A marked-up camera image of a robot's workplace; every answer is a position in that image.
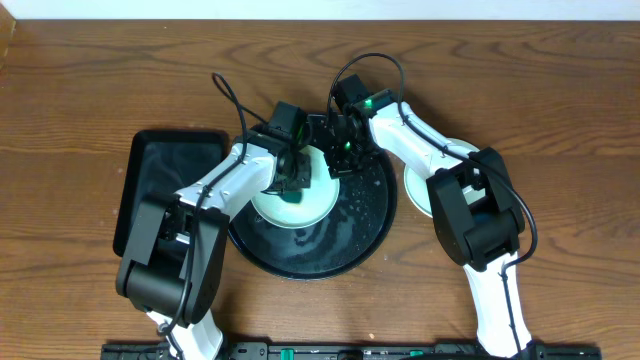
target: white background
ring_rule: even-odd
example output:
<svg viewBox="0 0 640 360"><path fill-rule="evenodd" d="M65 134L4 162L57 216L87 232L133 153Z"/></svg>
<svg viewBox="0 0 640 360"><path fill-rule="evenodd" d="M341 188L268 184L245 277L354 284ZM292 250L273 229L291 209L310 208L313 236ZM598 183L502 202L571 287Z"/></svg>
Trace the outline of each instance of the white background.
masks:
<svg viewBox="0 0 640 360"><path fill-rule="evenodd" d="M640 0L0 0L16 19L640 20Z"/></svg>

